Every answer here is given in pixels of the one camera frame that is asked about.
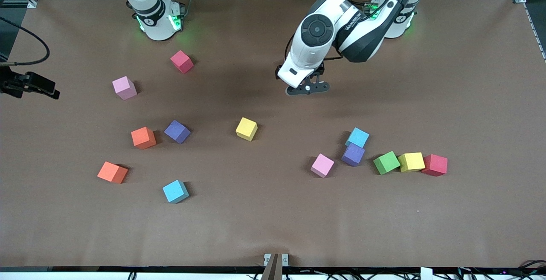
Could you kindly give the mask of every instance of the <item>brown table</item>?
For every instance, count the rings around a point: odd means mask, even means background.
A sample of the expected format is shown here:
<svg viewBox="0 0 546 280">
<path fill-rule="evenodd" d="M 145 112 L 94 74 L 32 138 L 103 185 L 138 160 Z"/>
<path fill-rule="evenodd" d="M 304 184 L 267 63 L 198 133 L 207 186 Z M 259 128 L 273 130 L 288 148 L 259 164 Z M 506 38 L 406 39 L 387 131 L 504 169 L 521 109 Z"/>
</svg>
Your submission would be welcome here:
<svg viewBox="0 0 546 280">
<path fill-rule="evenodd" d="M 422 0 L 370 62 L 326 62 L 330 92 L 287 97 L 273 71 L 314 0 L 193 0 L 185 28 L 149 40 L 123 0 L 41 0 L 23 25 L 51 47 L 33 70 L 61 99 L 1 96 L 0 264 L 517 266 L 546 257 L 546 64 L 522 5 Z M 195 61 L 180 74 L 169 58 Z M 19 34 L 11 59 L 41 57 Z M 111 81 L 129 76 L 137 97 Z M 235 136 L 244 116 L 253 142 Z M 182 145 L 162 134 L 177 119 Z M 129 132 L 157 130 L 132 146 Z M 340 162 L 369 132 L 359 167 Z M 380 176 L 394 150 L 449 158 L 449 173 Z M 309 167 L 319 153 L 327 179 Z M 96 177 L 107 160 L 125 183 Z M 168 204 L 162 186 L 187 183 Z"/>
</svg>

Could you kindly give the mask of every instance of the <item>blue cube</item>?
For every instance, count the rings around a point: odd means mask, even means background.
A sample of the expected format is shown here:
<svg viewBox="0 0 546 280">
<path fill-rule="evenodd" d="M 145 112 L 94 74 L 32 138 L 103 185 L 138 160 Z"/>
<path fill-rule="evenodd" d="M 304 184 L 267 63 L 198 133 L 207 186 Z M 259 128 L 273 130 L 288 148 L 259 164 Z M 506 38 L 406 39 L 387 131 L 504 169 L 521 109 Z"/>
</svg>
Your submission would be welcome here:
<svg viewBox="0 0 546 280">
<path fill-rule="evenodd" d="M 347 149 L 345 149 L 345 153 L 341 157 L 341 160 L 355 167 L 355 166 L 358 166 L 358 164 L 360 164 L 360 161 L 362 160 L 363 155 L 364 155 L 363 148 L 360 148 L 356 144 L 350 143 Z"/>
<path fill-rule="evenodd" d="M 184 186 L 184 183 L 181 183 L 178 180 L 163 187 L 163 192 L 169 203 L 178 203 L 189 197 L 188 190 Z"/>
<path fill-rule="evenodd" d="M 359 128 L 355 128 L 353 132 L 351 132 L 351 134 L 349 135 L 349 139 L 347 140 L 347 142 L 345 142 L 345 146 L 349 146 L 350 143 L 353 143 L 360 148 L 364 148 L 364 144 L 366 144 L 366 140 L 368 140 L 368 137 L 370 137 L 370 134 L 367 134 Z"/>
<path fill-rule="evenodd" d="M 165 134 L 174 139 L 175 142 L 181 144 L 188 138 L 190 131 L 188 128 L 176 120 L 173 120 L 169 127 L 165 130 Z"/>
</svg>

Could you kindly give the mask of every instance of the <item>wooden block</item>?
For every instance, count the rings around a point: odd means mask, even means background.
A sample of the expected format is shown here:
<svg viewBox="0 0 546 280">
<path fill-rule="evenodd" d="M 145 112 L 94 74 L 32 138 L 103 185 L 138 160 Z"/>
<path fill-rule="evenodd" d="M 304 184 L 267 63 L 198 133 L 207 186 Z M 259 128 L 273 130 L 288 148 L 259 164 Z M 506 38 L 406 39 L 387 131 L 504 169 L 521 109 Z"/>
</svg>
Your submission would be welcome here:
<svg viewBox="0 0 546 280">
<path fill-rule="evenodd" d="M 193 67 L 193 62 L 189 58 L 188 55 L 186 55 L 182 51 L 178 51 L 175 55 L 171 57 L 171 62 L 180 70 L 182 73 L 186 73 Z"/>
<path fill-rule="evenodd" d="M 137 95 L 135 85 L 127 76 L 118 78 L 112 82 L 112 85 L 116 94 L 123 100 L 127 100 Z"/>
<path fill-rule="evenodd" d="M 364 149 L 351 142 L 349 146 L 347 146 L 347 149 L 345 149 L 345 153 L 341 157 L 341 160 L 355 167 L 360 164 L 363 155 Z"/>
<path fill-rule="evenodd" d="M 173 120 L 164 132 L 179 144 L 183 143 L 191 133 L 188 128 L 176 120 Z"/>
<path fill-rule="evenodd" d="M 104 165 L 101 168 L 101 171 L 99 171 L 97 177 L 105 179 L 108 182 L 121 184 L 128 171 L 129 170 L 127 168 L 123 168 L 110 162 L 104 162 Z"/>
<path fill-rule="evenodd" d="M 320 177 L 325 178 L 326 175 L 330 172 L 330 169 L 332 169 L 332 166 L 334 165 L 334 161 L 327 158 L 326 156 L 319 154 L 317 156 L 317 159 L 314 161 L 313 165 L 311 166 L 311 171 L 318 174 Z"/>
<path fill-rule="evenodd" d="M 396 158 L 394 152 L 388 152 L 374 160 L 374 164 L 377 167 L 380 175 L 384 175 L 392 171 L 394 168 L 400 167 L 400 162 Z"/>
<path fill-rule="evenodd" d="M 237 129 L 235 130 L 235 133 L 240 138 L 244 138 L 248 141 L 252 141 L 257 130 L 258 130 L 257 123 L 255 123 L 254 121 L 250 119 L 242 117 L 241 121 L 239 122 L 239 125 L 237 126 Z"/>
<path fill-rule="evenodd" d="M 175 180 L 163 187 L 163 192 L 169 203 L 178 203 L 189 197 L 188 190 L 183 182 Z"/>
<path fill-rule="evenodd" d="M 156 145 L 154 132 L 146 127 L 131 132 L 133 145 L 139 149 L 150 148 Z"/>
<path fill-rule="evenodd" d="M 421 170 L 422 173 L 435 177 L 439 177 L 447 173 L 447 158 L 431 154 L 429 156 L 425 156 L 423 161 L 425 162 L 425 169 Z"/>
<path fill-rule="evenodd" d="M 353 132 L 351 132 L 349 135 L 349 139 L 347 139 L 347 142 L 345 142 L 345 146 L 349 146 L 349 144 L 353 143 L 360 148 L 364 148 L 364 144 L 366 144 L 368 137 L 370 137 L 370 134 L 367 134 L 359 128 L 354 128 Z"/>
<path fill-rule="evenodd" d="M 425 168 L 425 162 L 423 161 L 423 154 L 421 152 L 404 153 L 398 156 L 400 162 L 400 172 L 418 171 Z"/>
</svg>

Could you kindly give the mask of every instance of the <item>yellow cube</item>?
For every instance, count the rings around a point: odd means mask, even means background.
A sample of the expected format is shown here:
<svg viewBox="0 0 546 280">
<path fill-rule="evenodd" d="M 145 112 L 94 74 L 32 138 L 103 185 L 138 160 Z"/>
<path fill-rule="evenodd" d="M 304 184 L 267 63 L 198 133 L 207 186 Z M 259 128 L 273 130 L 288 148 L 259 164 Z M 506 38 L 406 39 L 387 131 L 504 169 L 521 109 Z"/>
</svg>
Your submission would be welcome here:
<svg viewBox="0 0 546 280">
<path fill-rule="evenodd" d="M 425 169 L 425 162 L 421 152 L 404 153 L 398 156 L 398 162 L 400 162 L 400 172 L 402 173 Z"/>
<path fill-rule="evenodd" d="M 256 131 L 258 130 L 258 124 L 254 121 L 244 118 L 241 118 L 241 122 L 237 126 L 237 129 L 235 132 L 237 133 L 237 136 L 240 138 L 244 138 L 248 141 L 252 141 L 254 138 L 254 134 L 256 134 Z"/>
</svg>

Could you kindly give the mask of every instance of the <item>green cube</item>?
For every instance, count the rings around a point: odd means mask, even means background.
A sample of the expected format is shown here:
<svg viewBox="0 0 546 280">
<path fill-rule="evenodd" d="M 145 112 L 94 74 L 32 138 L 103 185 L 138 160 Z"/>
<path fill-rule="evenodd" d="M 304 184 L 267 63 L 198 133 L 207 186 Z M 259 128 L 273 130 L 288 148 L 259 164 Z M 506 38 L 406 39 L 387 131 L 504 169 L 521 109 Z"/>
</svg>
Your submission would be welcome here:
<svg viewBox="0 0 546 280">
<path fill-rule="evenodd" d="M 398 158 L 392 151 L 376 158 L 374 164 L 376 164 L 380 175 L 384 175 L 392 169 L 400 167 L 400 162 L 398 162 Z"/>
</svg>

